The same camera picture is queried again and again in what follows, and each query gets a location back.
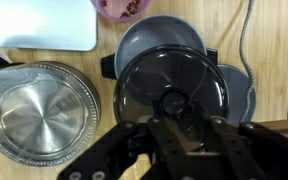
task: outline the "stainless steel bowl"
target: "stainless steel bowl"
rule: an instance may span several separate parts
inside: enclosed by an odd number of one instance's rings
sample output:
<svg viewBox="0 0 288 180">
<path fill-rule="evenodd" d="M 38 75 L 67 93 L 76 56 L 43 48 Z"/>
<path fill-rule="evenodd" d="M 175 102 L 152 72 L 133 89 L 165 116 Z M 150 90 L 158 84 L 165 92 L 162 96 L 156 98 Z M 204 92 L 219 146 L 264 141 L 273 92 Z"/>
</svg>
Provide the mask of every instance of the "stainless steel bowl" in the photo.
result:
<svg viewBox="0 0 288 180">
<path fill-rule="evenodd" d="M 39 62 L 0 71 L 0 151 L 31 166 L 74 157 L 100 118 L 97 92 L 70 66 Z"/>
</svg>

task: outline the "white laptop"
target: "white laptop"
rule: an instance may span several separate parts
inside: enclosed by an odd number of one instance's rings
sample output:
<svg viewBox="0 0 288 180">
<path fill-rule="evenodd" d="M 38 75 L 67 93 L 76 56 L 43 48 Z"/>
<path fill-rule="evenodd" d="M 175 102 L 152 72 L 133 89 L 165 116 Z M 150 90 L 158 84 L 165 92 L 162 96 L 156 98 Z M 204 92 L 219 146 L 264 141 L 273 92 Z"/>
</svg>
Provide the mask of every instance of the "white laptop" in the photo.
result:
<svg viewBox="0 0 288 180">
<path fill-rule="evenodd" d="M 90 0 L 0 0 L 0 47 L 88 51 L 96 25 Z"/>
</svg>

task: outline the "cable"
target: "cable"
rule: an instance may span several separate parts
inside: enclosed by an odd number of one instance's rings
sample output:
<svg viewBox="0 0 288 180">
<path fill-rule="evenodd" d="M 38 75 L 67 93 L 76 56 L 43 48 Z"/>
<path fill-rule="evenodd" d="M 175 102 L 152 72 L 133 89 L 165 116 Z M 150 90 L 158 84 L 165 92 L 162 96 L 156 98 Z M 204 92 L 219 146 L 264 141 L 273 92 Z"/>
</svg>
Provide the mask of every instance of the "cable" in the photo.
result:
<svg viewBox="0 0 288 180">
<path fill-rule="evenodd" d="M 247 117 L 249 111 L 250 111 L 250 107 L 251 107 L 251 93 L 254 90 L 254 84 L 255 84 L 255 77 L 252 71 L 252 68 L 250 67 L 250 65 L 247 63 L 246 57 L 244 55 L 244 39 L 245 39 L 245 34 L 246 34 L 246 29 L 247 29 L 247 25 L 248 22 L 250 20 L 251 17 L 251 13 L 253 10 L 253 6 L 254 6 L 254 0 L 249 0 L 249 4 L 248 4 L 248 9 L 247 9 L 247 14 L 246 14 L 246 18 L 244 21 L 244 25 L 243 25 L 243 30 L 242 30 L 242 34 L 241 34 L 241 39 L 240 39 L 240 57 L 241 60 L 243 62 L 244 68 L 247 71 L 247 75 L 249 77 L 249 81 L 248 81 L 248 87 L 246 89 L 245 92 L 245 100 L 246 100 L 246 106 L 244 108 L 244 112 L 239 120 L 239 123 L 242 123 L 245 121 L 245 118 Z"/>
</svg>

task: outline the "wooden countertop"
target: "wooden countertop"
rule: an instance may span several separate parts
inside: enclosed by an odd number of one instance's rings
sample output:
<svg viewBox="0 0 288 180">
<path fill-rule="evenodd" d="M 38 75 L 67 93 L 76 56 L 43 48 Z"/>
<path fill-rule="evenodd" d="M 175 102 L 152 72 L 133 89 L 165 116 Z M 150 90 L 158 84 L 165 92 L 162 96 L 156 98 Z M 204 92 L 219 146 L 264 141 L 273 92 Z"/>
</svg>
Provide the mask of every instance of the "wooden countertop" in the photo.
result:
<svg viewBox="0 0 288 180">
<path fill-rule="evenodd" d="M 248 6 L 247 0 L 152 0 L 141 16 L 179 16 L 202 36 L 209 48 L 219 51 L 219 62 L 243 69 L 239 38 Z M 102 106 L 97 138 L 115 125 L 112 101 L 115 81 L 101 77 L 100 58 L 114 53 L 124 31 L 138 19 L 115 23 L 98 16 L 98 43 L 90 52 L 4 49 L 0 53 L 14 62 L 59 61 L 87 75 L 96 87 Z M 256 77 L 257 104 L 253 121 L 287 118 L 288 111 L 288 0 L 255 1 L 245 42 L 246 57 Z M 15 163 L 0 153 L 0 179 L 55 179 L 67 164 L 34 168 Z M 138 179 L 147 170 L 144 156 L 122 179 Z"/>
</svg>

